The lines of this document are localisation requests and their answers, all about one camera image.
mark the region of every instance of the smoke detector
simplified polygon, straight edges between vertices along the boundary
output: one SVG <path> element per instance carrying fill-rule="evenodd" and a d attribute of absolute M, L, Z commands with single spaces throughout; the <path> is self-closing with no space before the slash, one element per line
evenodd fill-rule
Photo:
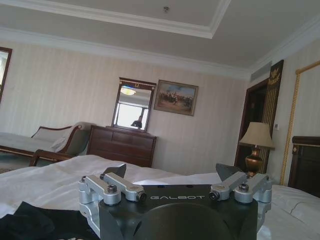
<path fill-rule="evenodd" d="M 165 14 L 167 14 L 170 11 L 170 7 L 164 6 L 163 7 L 163 11 L 164 11 Z"/>

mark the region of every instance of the picture frame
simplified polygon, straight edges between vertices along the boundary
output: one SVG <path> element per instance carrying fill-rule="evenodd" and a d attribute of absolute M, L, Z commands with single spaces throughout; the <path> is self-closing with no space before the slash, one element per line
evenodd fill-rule
<path fill-rule="evenodd" d="M 195 85 L 159 80 L 154 110 L 193 116 L 198 88 Z"/>

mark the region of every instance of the lampshade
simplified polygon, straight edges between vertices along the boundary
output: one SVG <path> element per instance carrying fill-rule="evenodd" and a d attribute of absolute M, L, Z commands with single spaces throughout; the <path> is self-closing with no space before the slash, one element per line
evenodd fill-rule
<path fill-rule="evenodd" d="M 269 124 L 262 122 L 250 122 L 248 130 L 239 143 L 257 145 L 270 149 L 275 148 L 270 136 Z"/>

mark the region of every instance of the wooden sofa frame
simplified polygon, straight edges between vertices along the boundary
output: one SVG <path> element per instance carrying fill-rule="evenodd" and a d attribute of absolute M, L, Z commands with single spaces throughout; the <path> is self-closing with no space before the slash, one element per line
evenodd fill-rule
<path fill-rule="evenodd" d="M 31 138 L 33 138 L 37 134 L 37 132 L 39 132 L 40 129 L 60 131 L 60 130 L 69 129 L 71 127 L 72 126 L 67 126 L 67 127 L 63 127 L 63 128 L 50 128 L 50 127 L 46 127 L 46 126 L 40 126 L 38 128 L 38 130 L 36 131 L 36 133 L 33 134 Z M 17 154 L 17 155 L 32 157 L 32 159 L 30 160 L 30 163 L 29 163 L 29 167 L 36 166 L 39 159 L 49 160 L 52 162 L 60 162 L 60 161 L 68 160 L 70 158 L 73 158 L 74 156 L 66 154 L 66 151 L 68 150 L 68 147 L 71 144 L 71 141 L 72 141 L 74 134 L 79 129 L 81 129 L 80 125 L 78 125 L 77 127 L 75 127 L 72 130 L 64 148 L 61 149 L 59 152 L 51 152 L 51 151 L 46 151 L 46 150 L 41 150 L 41 149 L 38 149 L 37 151 L 32 152 L 32 151 L 27 151 L 27 150 L 22 150 L 22 149 L 7 147 L 7 146 L 1 146 L 1 145 L 0 145 L 0 152 L 12 153 L 12 154 Z"/>

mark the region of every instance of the brass lamp base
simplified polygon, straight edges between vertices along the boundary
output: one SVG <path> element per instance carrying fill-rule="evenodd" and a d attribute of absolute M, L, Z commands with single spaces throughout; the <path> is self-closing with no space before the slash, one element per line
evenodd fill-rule
<path fill-rule="evenodd" d="M 248 176 L 253 177 L 259 172 L 262 166 L 262 159 L 259 157 L 260 149 L 253 147 L 250 156 L 245 158 L 246 169 L 248 170 Z"/>

